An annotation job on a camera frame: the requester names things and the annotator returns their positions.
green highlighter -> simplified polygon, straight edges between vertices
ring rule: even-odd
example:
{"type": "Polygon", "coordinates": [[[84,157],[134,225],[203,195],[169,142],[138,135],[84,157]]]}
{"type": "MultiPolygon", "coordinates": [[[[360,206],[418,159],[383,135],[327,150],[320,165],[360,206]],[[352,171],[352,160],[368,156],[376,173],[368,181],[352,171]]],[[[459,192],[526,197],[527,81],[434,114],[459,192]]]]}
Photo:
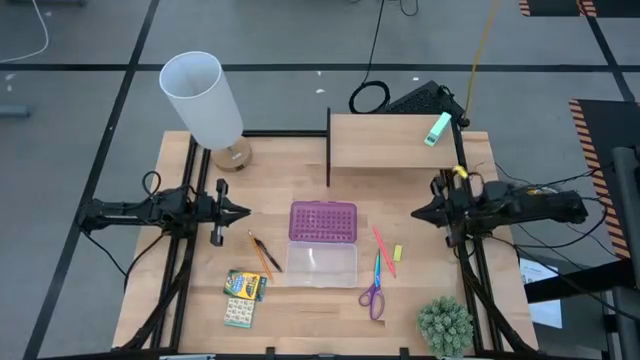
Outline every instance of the green highlighter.
{"type": "Polygon", "coordinates": [[[424,139],[424,143],[429,146],[434,146],[440,138],[440,135],[442,135],[442,133],[447,130],[449,121],[451,121],[451,115],[449,113],[443,112],[442,115],[440,115],[438,121],[436,121],[436,124],[431,128],[431,131],[429,131],[429,135],[427,135],[427,138],[424,139]]]}

yellow cable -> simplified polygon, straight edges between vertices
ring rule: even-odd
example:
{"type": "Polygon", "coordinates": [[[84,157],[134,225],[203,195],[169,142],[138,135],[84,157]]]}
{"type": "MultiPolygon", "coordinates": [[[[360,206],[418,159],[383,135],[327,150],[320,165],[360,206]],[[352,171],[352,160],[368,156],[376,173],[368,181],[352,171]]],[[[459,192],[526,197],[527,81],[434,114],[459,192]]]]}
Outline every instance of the yellow cable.
{"type": "Polygon", "coordinates": [[[489,20],[487,20],[487,24],[484,26],[484,32],[482,33],[482,39],[480,40],[480,46],[478,47],[478,51],[476,51],[476,58],[473,60],[473,67],[471,68],[471,78],[469,79],[469,87],[467,88],[467,105],[464,107],[465,114],[464,116],[469,118],[469,111],[471,110],[471,93],[473,92],[473,82],[476,78],[476,67],[480,62],[480,56],[482,56],[482,49],[484,48],[484,43],[489,36],[489,29],[491,29],[491,25],[493,24],[493,19],[496,17],[496,13],[498,10],[498,6],[500,5],[500,0],[493,0],[491,4],[491,14],[489,15],[489,20]]]}

purple pencil case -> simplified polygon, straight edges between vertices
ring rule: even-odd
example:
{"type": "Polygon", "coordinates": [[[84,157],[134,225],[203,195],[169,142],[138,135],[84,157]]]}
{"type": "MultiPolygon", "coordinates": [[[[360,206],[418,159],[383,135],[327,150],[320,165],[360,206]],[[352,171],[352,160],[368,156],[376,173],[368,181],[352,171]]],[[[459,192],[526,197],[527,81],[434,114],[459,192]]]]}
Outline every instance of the purple pencil case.
{"type": "Polygon", "coordinates": [[[289,215],[289,239],[353,243],[357,239],[357,215],[357,208],[351,203],[294,201],[289,215]]]}

wooden shelf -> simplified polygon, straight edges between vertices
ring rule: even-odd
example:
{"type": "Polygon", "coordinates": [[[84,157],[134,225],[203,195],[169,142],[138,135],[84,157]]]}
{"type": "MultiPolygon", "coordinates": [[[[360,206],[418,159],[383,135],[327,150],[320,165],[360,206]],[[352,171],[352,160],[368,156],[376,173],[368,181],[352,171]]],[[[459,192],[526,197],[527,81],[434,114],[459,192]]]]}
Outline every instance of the wooden shelf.
{"type": "Polygon", "coordinates": [[[435,146],[424,143],[439,115],[330,115],[332,168],[427,168],[457,165],[448,127],[435,146]]]}

white paper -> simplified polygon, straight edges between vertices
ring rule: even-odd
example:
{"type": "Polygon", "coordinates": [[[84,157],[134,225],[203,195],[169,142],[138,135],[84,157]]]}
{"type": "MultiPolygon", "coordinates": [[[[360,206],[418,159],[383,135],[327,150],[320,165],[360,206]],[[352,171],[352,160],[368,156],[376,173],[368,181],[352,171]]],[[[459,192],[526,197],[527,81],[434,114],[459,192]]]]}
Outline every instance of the white paper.
{"type": "MultiPolygon", "coordinates": [[[[520,274],[525,284],[558,276],[535,261],[520,259],[520,274]]],[[[545,301],[529,305],[531,320],[537,324],[562,329],[562,306],[560,300],[545,301]]]]}

